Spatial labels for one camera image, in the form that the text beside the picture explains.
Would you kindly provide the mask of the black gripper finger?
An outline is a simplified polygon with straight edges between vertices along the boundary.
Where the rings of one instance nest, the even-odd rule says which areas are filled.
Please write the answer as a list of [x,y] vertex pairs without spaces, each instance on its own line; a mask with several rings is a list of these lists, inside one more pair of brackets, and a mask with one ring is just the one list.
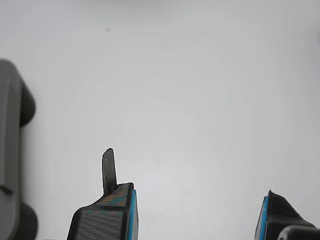
[[316,240],[317,228],[306,221],[281,195],[264,197],[254,238],[256,240]]
[[138,240],[137,191],[132,182],[117,183],[112,148],[102,155],[103,195],[73,215],[68,240]]

